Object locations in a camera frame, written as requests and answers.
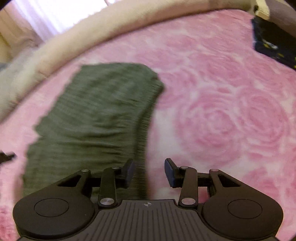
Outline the green knitted garment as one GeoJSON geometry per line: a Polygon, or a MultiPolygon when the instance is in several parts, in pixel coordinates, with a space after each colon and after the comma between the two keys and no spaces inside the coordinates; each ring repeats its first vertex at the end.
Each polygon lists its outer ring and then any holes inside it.
{"type": "Polygon", "coordinates": [[[77,171],[136,165],[122,199],[145,199],[145,148],[154,105],[163,90],[145,65],[84,65],[36,125],[27,151],[23,193],[29,195],[77,171]]]}

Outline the pink rose pattern blanket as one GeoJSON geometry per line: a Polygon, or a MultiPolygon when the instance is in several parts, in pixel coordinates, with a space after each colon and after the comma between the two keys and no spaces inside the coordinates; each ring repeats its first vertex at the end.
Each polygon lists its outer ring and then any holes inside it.
{"type": "Polygon", "coordinates": [[[253,49],[251,15],[223,10],[186,16],[122,35],[77,57],[35,89],[1,124],[1,240],[16,240],[12,209],[36,166],[55,150],[28,151],[43,138],[37,126],[82,65],[136,62],[158,73],[163,93],[145,141],[143,199],[178,198],[164,173],[171,158],[200,172],[220,169],[274,198],[283,208],[280,240],[295,235],[295,71],[253,49]]]}

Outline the dark blue patterned bag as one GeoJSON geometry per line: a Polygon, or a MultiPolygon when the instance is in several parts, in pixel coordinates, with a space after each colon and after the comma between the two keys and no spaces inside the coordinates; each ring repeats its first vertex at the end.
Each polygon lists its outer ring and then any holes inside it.
{"type": "Polygon", "coordinates": [[[295,37],[257,16],[251,23],[255,51],[295,70],[295,37]]]}

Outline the white sheer curtain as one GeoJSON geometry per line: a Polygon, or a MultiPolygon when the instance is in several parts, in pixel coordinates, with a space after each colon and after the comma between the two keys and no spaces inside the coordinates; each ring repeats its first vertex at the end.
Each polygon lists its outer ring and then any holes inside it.
{"type": "Polygon", "coordinates": [[[116,1],[8,1],[1,9],[1,41],[15,57],[69,30],[116,1]]]}

